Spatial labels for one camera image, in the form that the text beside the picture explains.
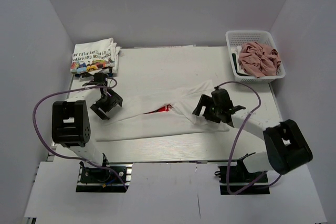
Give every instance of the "white table surface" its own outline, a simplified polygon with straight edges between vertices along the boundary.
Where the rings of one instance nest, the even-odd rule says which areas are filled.
[[[125,98],[191,87],[209,79],[218,85],[234,77],[227,47],[176,47],[122,49],[116,79],[118,85],[114,90]],[[71,88],[80,88],[87,81],[75,78]],[[262,106],[256,114],[265,119],[280,120],[269,85],[253,84],[251,87],[260,94],[262,100]],[[243,105],[251,110],[258,103],[255,94],[243,86],[227,84],[225,89],[234,105]],[[221,133],[98,142],[97,147],[110,162],[223,160],[228,159],[236,133],[237,129],[231,129]],[[61,149],[60,146],[57,151],[68,153]],[[262,150],[265,150],[262,140],[243,132],[234,158]]]
[[[124,49],[115,91],[122,97],[192,86],[212,79],[233,80],[225,47]],[[83,82],[75,80],[72,88]],[[267,84],[253,85],[262,99],[259,116],[279,120]],[[254,94],[229,84],[235,105],[252,109]],[[198,133],[97,143],[111,162],[227,159],[236,131]],[[235,157],[264,150],[261,140],[244,132]],[[71,154],[57,147],[58,152]],[[221,196],[214,164],[133,165],[125,194],[76,193],[79,164],[55,158],[42,162],[25,216],[40,223],[317,223],[326,222],[307,166],[284,176],[270,195]],[[268,175],[270,180],[275,173]]]

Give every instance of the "red fabric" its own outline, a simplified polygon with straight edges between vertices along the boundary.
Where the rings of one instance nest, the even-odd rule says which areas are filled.
[[[169,111],[172,109],[173,106],[171,106],[170,104],[167,104],[161,108],[159,108],[158,110],[154,110],[152,112],[148,112],[148,113],[145,113],[145,114],[151,114],[151,113],[156,113],[156,112],[164,112],[164,111]]]

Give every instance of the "white enclosure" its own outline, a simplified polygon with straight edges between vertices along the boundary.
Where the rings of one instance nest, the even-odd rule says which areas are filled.
[[[228,30],[266,30],[285,78],[272,83],[284,119],[298,122],[314,155],[308,165],[328,222],[336,222],[333,123],[336,0],[0,0],[2,36],[1,223],[21,223],[47,152],[31,113],[69,88],[74,44],[114,37],[122,47],[224,46]],[[38,112],[51,142],[51,104]]]

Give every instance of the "crumpled pink shirt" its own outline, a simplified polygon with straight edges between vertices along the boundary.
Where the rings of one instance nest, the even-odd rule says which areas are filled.
[[[281,59],[277,50],[273,47],[258,42],[242,44],[239,54],[239,64],[248,74],[257,78],[263,76],[276,76]]]

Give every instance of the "laundry basket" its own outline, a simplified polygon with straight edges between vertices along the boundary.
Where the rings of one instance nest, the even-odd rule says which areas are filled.
[[[236,30],[236,31],[228,31],[225,34],[227,48],[229,50],[231,66],[233,70],[233,74],[235,76],[235,81],[240,82],[249,82],[249,83],[270,83],[275,79],[280,79],[285,77],[285,69],[284,65],[281,63],[280,67],[277,70],[276,76],[265,76],[256,78],[254,76],[240,76],[237,74],[235,69],[234,60],[232,58],[231,47],[241,46],[246,42],[259,42],[261,44],[269,45],[275,49],[275,43],[273,41],[272,35],[267,31],[257,31],[257,30]]]

